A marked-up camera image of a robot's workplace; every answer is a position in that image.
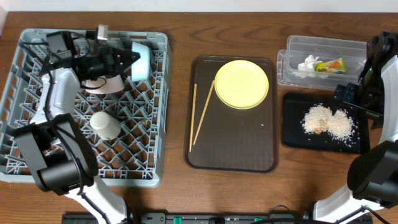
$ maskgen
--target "pile of rice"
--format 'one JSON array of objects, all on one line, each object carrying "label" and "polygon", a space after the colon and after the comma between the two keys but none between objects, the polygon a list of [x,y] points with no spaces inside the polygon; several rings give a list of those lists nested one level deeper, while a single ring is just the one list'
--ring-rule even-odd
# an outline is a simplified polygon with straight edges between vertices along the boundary
[{"label": "pile of rice", "polygon": [[346,141],[351,139],[354,133],[354,122],[351,117],[347,117],[347,112],[338,110],[334,116],[331,115],[330,108],[322,105],[315,105],[305,114],[302,121],[306,133],[320,134],[327,132],[333,139]]}]

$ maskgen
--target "dish rack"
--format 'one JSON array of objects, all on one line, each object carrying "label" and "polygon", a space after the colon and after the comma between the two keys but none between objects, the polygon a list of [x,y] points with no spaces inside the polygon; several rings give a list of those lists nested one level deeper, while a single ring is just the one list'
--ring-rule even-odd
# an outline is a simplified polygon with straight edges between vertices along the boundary
[{"label": "dish rack", "polygon": [[[60,30],[27,29],[20,40],[45,42],[46,34]],[[85,34],[85,30],[70,30]],[[147,80],[132,82],[131,71],[125,73],[124,90],[96,95],[79,90],[75,98],[74,119],[92,146],[98,161],[99,175],[110,186],[156,187],[162,180],[166,142],[165,122],[170,90],[172,51],[165,34],[155,32],[109,31],[108,44],[123,46],[138,42],[152,52],[152,73]],[[87,42],[75,40],[80,55],[86,54]],[[47,55],[47,46],[29,46],[38,57]],[[17,47],[0,102],[0,180],[34,183],[29,168],[10,130],[28,125],[39,104],[42,82],[39,60]],[[121,133],[112,141],[104,141],[90,126],[90,118],[105,111],[121,122]],[[63,150],[53,145],[50,155]]]}]

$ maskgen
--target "yellow wrapper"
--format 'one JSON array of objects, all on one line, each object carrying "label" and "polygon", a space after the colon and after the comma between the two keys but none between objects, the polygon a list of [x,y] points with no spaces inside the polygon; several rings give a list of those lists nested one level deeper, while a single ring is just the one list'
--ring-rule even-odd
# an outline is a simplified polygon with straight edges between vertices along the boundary
[{"label": "yellow wrapper", "polygon": [[345,72],[346,65],[344,64],[344,58],[339,58],[337,60],[332,60],[330,62],[320,62],[315,65],[316,72],[327,72],[327,73],[337,73]]}]

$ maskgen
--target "table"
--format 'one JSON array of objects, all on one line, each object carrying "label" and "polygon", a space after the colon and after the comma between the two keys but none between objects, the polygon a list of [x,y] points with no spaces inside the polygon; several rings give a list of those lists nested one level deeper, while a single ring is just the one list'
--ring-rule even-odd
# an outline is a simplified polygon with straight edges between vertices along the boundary
[{"label": "table", "polygon": [[[398,14],[10,12],[0,40],[1,90],[24,29],[93,29],[98,24],[111,30],[164,32],[174,57],[163,183],[155,189],[112,189],[138,212],[245,214],[267,213],[279,204],[303,212],[311,202],[329,197],[345,184],[356,156],[292,149],[280,143],[279,166],[270,174],[189,167],[183,146],[193,60],[200,55],[234,55],[265,57],[276,63],[290,35],[367,41],[382,30],[397,32]],[[279,111],[288,91],[325,93],[278,88]],[[380,129],[371,132],[372,147],[380,134]],[[34,184],[0,183],[0,223],[60,223],[64,213],[86,210],[66,197],[41,192]],[[398,222],[397,207],[379,213],[391,223]]]}]

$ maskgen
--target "wooden chopstick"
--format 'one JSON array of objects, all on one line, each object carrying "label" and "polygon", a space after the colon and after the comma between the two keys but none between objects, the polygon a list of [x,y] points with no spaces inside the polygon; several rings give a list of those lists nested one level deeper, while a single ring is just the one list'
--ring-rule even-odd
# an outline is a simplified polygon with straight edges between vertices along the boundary
[{"label": "wooden chopstick", "polygon": [[192,103],[192,117],[191,117],[191,137],[189,141],[189,152],[192,150],[192,137],[193,137],[193,122],[195,120],[195,103],[197,101],[197,84],[193,87],[193,103]]},{"label": "wooden chopstick", "polygon": [[209,95],[207,96],[205,108],[203,109],[203,112],[201,113],[201,118],[200,118],[198,130],[197,130],[197,135],[195,136],[195,140],[193,141],[193,145],[195,145],[195,143],[196,143],[196,141],[197,141],[197,137],[198,137],[198,134],[199,134],[199,131],[200,131],[200,127],[201,127],[201,122],[203,121],[203,118],[205,117],[205,113],[206,113],[206,109],[207,109],[207,104],[209,103],[210,96],[211,96],[211,92],[213,91],[213,87],[214,87],[214,80],[213,80],[213,82],[211,83],[211,87],[210,87]]}]

